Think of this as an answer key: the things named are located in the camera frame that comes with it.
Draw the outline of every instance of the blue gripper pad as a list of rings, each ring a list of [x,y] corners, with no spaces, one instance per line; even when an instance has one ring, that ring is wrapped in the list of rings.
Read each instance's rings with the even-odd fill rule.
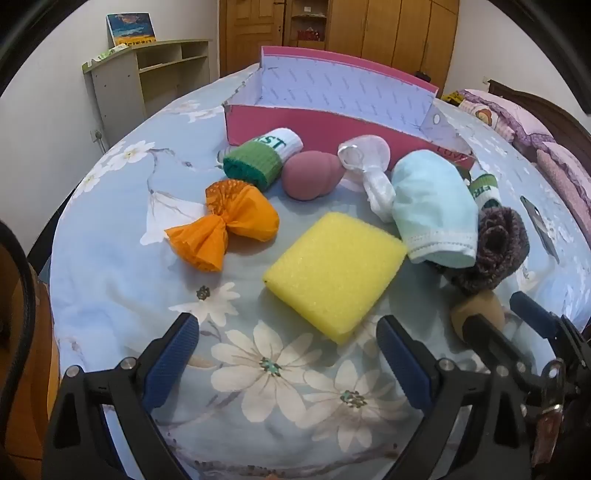
[[[407,337],[406,341],[413,341],[406,332],[404,334]],[[422,410],[427,415],[433,407],[429,377],[386,317],[382,317],[378,322],[376,339],[408,402],[413,408]]]
[[[556,318],[522,291],[511,296],[509,307],[542,338],[556,337]]]
[[[164,405],[174,383],[183,373],[199,341],[197,319],[188,313],[181,314],[179,319],[182,316],[186,316],[183,324],[168,342],[168,345],[164,347],[162,354],[146,375],[142,405],[148,413],[152,412],[154,408]]]

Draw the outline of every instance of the orange bow-shaped bag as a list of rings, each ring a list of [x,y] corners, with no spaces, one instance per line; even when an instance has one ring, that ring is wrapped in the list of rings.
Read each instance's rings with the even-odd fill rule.
[[[269,200],[242,180],[217,181],[205,190],[205,198],[211,215],[166,230],[179,257],[199,270],[222,270],[227,230],[261,242],[272,239],[279,230],[279,216]]]

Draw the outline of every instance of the light blue cloth mitten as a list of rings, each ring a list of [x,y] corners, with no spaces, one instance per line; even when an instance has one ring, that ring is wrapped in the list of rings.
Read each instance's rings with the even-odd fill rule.
[[[466,268],[476,262],[478,207],[458,170],[429,150],[396,163],[392,216],[413,263]]]

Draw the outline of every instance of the wooden door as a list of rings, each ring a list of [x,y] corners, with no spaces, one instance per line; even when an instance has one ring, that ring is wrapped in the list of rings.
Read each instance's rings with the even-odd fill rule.
[[[402,0],[392,67],[411,74],[421,69],[430,15],[431,0]]]
[[[447,8],[456,15],[460,10],[460,0],[433,0],[433,2]]]
[[[284,8],[281,0],[227,0],[227,73],[258,62],[262,46],[282,44]]]
[[[326,50],[360,57],[369,0],[333,0]]]
[[[402,0],[369,0],[362,58],[390,66]]]
[[[452,60],[457,16],[436,3],[431,8],[431,20],[421,71],[431,77],[431,83],[439,87],[439,95],[441,95]]]

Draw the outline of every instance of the pink cardboard box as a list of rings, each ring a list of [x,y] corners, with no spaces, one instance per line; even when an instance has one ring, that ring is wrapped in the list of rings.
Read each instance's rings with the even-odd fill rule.
[[[228,143],[287,127],[304,150],[336,153],[342,142],[372,134],[388,142],[390,168],[423,149],[471,168],[472,150],[433,105],[436,93],[430,83],[369,60],[263,47],[260,68],[224,102]]]

